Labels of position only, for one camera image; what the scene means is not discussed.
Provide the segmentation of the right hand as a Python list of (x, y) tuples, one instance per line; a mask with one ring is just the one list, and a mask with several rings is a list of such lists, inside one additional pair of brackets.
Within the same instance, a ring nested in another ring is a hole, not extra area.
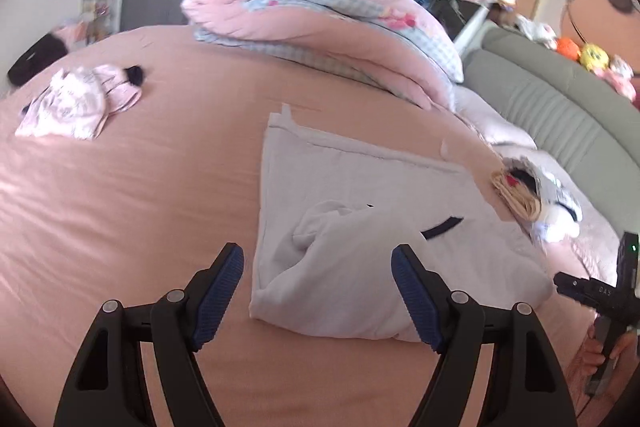
[(582, 376), (591, 376), (597, 373), (598, 368), (606, 360), (614, 361), (616, 363), (615, 369), (630, 369), (633, 372), (639, 362), (637, 343), (637, 332), (628, 331), (617, 339), (611, 354), (606, 357), (602, 355), (602, 343), (596, 338), (596, 324), (592, 324), (579, 350), (580, 373), (582, 373)]

